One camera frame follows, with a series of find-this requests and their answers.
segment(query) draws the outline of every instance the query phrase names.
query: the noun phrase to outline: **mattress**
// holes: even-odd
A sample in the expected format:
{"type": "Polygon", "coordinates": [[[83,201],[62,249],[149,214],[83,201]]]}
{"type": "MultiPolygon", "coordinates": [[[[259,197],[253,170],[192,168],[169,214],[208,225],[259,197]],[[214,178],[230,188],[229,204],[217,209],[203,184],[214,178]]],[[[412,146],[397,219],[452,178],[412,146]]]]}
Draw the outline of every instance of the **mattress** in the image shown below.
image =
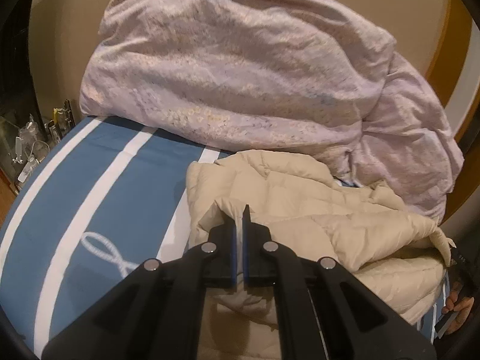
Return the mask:
{"type": "Polygon", "coordinates": [[[0,304],[37,356],[145,259],[181,257],[187,167],[219,155],[119,117],[88,117],[52,150],[0,231],[0,304]]]}

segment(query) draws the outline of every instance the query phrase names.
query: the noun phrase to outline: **crumpled blanket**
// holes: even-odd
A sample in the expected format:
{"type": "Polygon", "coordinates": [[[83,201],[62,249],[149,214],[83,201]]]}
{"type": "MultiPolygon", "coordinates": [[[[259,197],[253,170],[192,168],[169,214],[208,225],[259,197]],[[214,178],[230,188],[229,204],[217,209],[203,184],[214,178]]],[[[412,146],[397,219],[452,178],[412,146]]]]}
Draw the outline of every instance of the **crumpled blanket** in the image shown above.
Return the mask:
{"type": "Polygon", "coordinates": [[[81,110],[386,180],[436,220],[462,166],[443,108],[387,31],[334,0],[111,0],[81,110]]]}
{"type": "MultiPolygon", "coordinates": [[[[193,162],[186,181],[189,246],[207,241],[223,211],[235,219],[242,250],[249,204],[251,220],[268,226],[273,241],[312,261],[336,259],[410,323],[440,294],[451,240],[434,220],[409,212],[385,183],[342,187],[310,156],[263,150],[193,162]]],[[[212,289],[206,297],[198,358],[279,359],[272,291],[244,290],[242,253],[237,257],[237,292],[212,289]]]]}

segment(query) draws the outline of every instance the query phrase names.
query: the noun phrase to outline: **wooden floor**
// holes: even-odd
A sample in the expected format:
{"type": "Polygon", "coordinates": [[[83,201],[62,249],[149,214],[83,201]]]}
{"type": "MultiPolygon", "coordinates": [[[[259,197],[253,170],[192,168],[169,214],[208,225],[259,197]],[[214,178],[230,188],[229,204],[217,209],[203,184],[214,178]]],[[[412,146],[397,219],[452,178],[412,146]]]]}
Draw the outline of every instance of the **wooden floor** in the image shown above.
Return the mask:
{"type": "Polygon", "coordinates": [[[11,191],[5,181],[0,178],[0,226],[8,214],[12,203],[15,200],[15,194],[11,191]]]}

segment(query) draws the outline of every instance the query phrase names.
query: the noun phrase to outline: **round metal pin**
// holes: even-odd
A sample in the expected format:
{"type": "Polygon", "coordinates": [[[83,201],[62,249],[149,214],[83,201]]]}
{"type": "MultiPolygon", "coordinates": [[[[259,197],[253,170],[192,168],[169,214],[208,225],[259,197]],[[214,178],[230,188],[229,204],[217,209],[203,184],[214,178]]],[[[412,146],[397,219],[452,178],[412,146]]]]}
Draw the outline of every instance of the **round metal pin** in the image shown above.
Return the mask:
{"type": "Polygon", "coordinates": [[[143,268],[147,269],[147,271],[154,271],[160,266],[160,263],[157,259],[148,259],[143,263],[143,268]]]}
{"type": "Polygon", "coordinates": [[[263,244],[263,248],[266,251],[276,251],[278,249],[278,244],[273,241],[267,241],[263,244]]]}
{"type": "Polygon", "coordinates": [[[206,242],[202,245],[202,250],[205,253],[213,253],[217,250],[217,245],[215,245],[213,242],[206,242]]]}
{"type": "Polygon", "coordinates": [[[337,265],[337,262],[331,257],[323,257],[320,260],[320,265],[325,269],[333,269],[337,265]]]}

